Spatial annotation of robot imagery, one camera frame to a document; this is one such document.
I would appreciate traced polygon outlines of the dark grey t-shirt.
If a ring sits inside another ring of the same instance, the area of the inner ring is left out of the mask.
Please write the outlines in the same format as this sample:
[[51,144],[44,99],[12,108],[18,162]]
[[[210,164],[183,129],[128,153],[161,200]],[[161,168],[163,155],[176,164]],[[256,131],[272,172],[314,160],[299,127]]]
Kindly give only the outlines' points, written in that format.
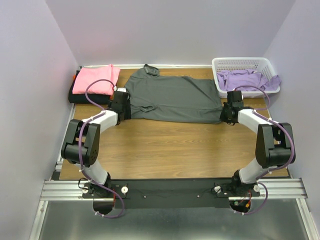
[[211,79],[165,76],[145,64],[124,87],[130,94],[131,118],[179,123],[219,124],[222,103]]

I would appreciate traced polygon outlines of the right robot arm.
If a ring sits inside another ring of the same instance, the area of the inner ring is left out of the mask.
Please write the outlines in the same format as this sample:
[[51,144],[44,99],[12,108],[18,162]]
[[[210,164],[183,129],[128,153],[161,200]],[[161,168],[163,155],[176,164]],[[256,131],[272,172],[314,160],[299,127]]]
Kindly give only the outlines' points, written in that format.
[[229,125],[241,124],[256,134],[255,157],[245,167],[237,170],[230,183],[215,186],[213,189],[223,197],[242,196],[248,191],[259,190],[258,180],[296,160],[292,126],[267,118],[256,109],[244,105],[240,90],[227,92],[220,120]]

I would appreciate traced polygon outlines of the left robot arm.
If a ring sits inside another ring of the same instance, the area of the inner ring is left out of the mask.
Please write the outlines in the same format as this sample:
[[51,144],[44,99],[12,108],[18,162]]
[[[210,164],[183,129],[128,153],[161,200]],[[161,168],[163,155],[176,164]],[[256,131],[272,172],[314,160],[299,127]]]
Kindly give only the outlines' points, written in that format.
[[108,197],[111,191],[111,176],[98,161],[100,135],[110,127],[131,118],[130,94],[119,88],[107,109],[82,120],[70,120],[61,147],[61,157],[79,167],[89,181],[79,186],[84,194]]

